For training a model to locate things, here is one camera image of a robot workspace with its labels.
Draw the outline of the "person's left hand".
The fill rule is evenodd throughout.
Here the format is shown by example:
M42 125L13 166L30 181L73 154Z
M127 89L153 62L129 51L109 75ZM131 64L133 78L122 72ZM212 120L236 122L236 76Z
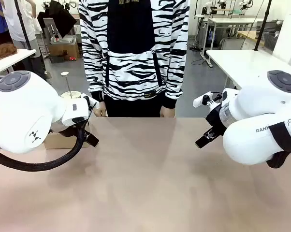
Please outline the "person's left hand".
M160 109L160 117L175 117L175 109L170 109L162 106Z

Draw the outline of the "person's right hand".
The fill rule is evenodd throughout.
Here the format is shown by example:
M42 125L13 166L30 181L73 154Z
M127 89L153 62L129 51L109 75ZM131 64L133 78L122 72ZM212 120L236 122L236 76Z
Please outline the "person's right hand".
M94 110L94 115L96 117L106 117L106 107L105 105L100 106L98 109Z

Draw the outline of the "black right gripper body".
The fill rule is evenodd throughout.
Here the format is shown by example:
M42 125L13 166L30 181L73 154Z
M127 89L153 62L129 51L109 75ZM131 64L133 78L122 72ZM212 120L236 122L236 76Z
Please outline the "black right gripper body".
M207 133L212 136L223 136L226 131L226 126L223 125L219 116L220 110L221 104L212 109L208 116L205 118L206 121L212 126L207 131Z

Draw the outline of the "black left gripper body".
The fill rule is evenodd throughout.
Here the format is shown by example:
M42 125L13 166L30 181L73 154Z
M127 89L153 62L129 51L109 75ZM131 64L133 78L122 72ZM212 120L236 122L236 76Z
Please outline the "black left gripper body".
M65 126L61 122L55 122L51 124L50 132L55 132L63 135L64 137L77 137L77 127L75 125Z

